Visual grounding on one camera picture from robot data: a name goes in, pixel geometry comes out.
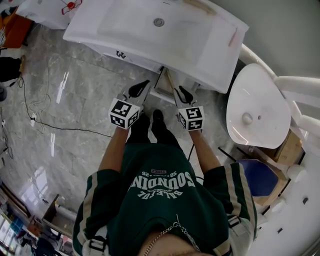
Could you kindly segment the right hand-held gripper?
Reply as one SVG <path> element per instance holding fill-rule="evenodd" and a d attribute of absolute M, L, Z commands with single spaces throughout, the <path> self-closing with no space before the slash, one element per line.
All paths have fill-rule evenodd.
<path fill-rule="evenodd" d="M 187 131 L 202 130 L 205 121 L 203 106 L 185 108 L 186 105 L 193 106 L 197 103 L 196 95 L 185 88 L 178 86 L 173 89 L 175 104 L 178 109 L 178 120 Z"/>

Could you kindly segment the wooden brush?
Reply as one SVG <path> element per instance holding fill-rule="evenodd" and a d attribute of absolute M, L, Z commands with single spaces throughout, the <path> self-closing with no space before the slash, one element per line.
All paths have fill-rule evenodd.
<path fill-rule="evenodd" d="M 173 82 L 170 71 L 168 69 L 166 70 L 166 77 L 167 77 L 168 83 L 170 84 L 170 87 L 172 88 L 172 91 L 173 91 L 175 89 L 175 84 Z"/>

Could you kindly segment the white drawer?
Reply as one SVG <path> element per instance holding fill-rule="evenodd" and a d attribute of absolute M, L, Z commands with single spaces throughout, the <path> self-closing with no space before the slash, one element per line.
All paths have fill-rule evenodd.
<path fill-rule="evenodd" d="M 153 88 L 150 90 L 151 95 L 158 97 L 164 101 L 167 101 L 171 104 L 175 104 L 174 92 L 166 76 L 167 69 L 170 72 L 170 75 L 172 77 L 175 87 L 183 86 L 188 90 L 195 92 L 197 88 L 200 86 L 199 83 L 189 78 L 187 75 L 163 66 L 161 68 L 160 75 L 157 82 L 155 83 Z"/>

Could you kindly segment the person's left forearm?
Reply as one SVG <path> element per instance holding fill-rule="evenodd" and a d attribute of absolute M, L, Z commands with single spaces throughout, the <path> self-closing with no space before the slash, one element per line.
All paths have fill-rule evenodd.
<path fill-rule="evenodd" d="M 121 172 L 125 144 L 129 130 L 117 127 L 106 148 L 98 170 L 114 170 Z"/>

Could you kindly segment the person's left leg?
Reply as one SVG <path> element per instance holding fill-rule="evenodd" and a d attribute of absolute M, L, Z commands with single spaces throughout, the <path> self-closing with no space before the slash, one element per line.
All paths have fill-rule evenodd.
<path fill-rule="evenodd" d="M 148 137 L 150 124 L 150 118 L 142 113 L 139 119 L 130 127 L 130 136 L 126 141 L 126 144 L 150 143 Z"/>

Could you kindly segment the person's right leg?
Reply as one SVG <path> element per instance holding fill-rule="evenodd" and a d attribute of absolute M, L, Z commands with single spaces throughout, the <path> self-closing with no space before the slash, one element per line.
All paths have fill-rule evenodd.
<path fill-rule="evenodd" d="M 162 118 L 154 117 L 152 122 L 151 131 L 155 136 L 158 144 L 172 146 L 182 151 L 176 137 L 172 134 Z"/>

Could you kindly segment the white oval bathtub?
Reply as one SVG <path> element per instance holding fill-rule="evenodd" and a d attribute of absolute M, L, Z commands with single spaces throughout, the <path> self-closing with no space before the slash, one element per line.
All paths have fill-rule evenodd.
<path fill-rule="evenodd" d="M 230 138 L 240 145 L 275 149 L 284 142 L 290 124 L 290 108 L 272 78 L 260 65 L 246 65 L 227 102 Z"/>

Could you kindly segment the green printed shirt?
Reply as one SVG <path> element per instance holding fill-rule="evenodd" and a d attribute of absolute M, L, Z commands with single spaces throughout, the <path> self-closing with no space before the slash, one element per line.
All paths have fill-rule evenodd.
<path fill-rule="evenodd" d="M 94 172 L 73 228 L 82 256 L 103 230 L 106 256 L 136 256 L 148 235 L 168 230 L 214 256 L 246 256 L 257 212 L 239 163 L 209 170 L 198 182 L 185 154 L 170 145 L 130 143 L 121 171 Z"/>

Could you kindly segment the blue plastic bin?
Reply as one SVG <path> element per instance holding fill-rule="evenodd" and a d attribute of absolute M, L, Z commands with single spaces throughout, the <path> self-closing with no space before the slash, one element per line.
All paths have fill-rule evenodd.
<path fill-rule="evenodd" d="M 278 176 L 265 163 L 257 159 L 239 159 L 253 197 L 269 196 L 278 183 Z"/>

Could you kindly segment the clear bottle with red cap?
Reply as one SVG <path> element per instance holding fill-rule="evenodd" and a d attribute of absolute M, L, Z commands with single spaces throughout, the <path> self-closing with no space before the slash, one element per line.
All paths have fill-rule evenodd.
<path fill-rule="evenodd" d="M 71 12 L 83 3 L 83 0 L 71 0 L 69 2 L 65 2 L 64 0 L 61 1 L 64 4 L 63 8 L 61 9 L 62 15 Z"/>

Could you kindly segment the small brown cardboard box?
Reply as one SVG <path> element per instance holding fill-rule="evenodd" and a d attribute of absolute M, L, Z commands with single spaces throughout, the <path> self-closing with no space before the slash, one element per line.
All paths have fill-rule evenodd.
<path fill-rule="evenodd" d="M 302 140 L 291 130 L 276 149 L 273 160 L 282 165 L 292 166 L 302 151 Z"/>

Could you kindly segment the white boxy appliance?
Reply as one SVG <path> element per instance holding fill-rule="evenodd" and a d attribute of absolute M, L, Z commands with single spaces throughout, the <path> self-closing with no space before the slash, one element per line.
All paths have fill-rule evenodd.
<path fill-rule="evenodd" d="M 64 5 L 61 0 L 25 0 L 17 8 L 16 14 L 52 30 L 65 30 L 80 5 L 62 15 Z"/>

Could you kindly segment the large brown cardboard box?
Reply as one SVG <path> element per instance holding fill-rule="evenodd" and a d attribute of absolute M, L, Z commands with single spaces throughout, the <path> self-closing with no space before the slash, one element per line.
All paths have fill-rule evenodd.
<path fill-rule="evenodd" d="M 288 180 L 284 173 L 277 167 L 259 162 L 262 170 L 258 171 L 257 188 L 259 195 L 252 195 L 255 203 L 262 207 L 270 206 L 286 187 Z"/>

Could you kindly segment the orange sofa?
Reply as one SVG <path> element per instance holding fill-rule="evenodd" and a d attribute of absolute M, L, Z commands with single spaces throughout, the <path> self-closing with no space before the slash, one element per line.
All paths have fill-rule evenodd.
<path fill-rule="evenodd" d="M 16 14 L 0 15 L 0 48 L 19 49 L 26 42 L 33 21 Z"/>

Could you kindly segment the grey desk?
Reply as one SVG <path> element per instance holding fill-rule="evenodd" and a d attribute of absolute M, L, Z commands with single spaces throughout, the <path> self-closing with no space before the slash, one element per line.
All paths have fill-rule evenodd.
<path fill-rule="evenodd" d="M 59 204 L 59 198 L 59 194 L 54 197 L 41 220 L 51 229 L 71 239 L 77 214 Z"/>

